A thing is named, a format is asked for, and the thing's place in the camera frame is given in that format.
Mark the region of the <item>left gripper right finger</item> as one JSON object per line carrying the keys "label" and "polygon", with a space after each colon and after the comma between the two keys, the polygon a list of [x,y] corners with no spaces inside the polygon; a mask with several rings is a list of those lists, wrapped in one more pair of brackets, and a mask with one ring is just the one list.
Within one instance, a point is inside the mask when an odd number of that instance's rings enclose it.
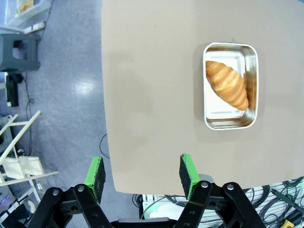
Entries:
{"label": "left gripper right finger", "polygon": [[227,228],[264,228],[255,208],[235,182],[219,187],[201,180],[189,154],[180,156],[179,175],[188,200],[175,227],[197,228],[205,210],[213,210]]}

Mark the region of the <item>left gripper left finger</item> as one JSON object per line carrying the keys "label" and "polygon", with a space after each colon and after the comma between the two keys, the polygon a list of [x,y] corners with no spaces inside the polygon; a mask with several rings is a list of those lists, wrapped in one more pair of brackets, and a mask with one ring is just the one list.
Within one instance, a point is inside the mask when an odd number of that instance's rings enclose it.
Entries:
{"label": "left gripper left finger", "polygon": [[82,214],[89,228],[111,228],[100,208],[106,179],[102,157],[94,157],[84,183],[63,191],[49,188],[34,215],[29,228],[65,228],[72,217]]}

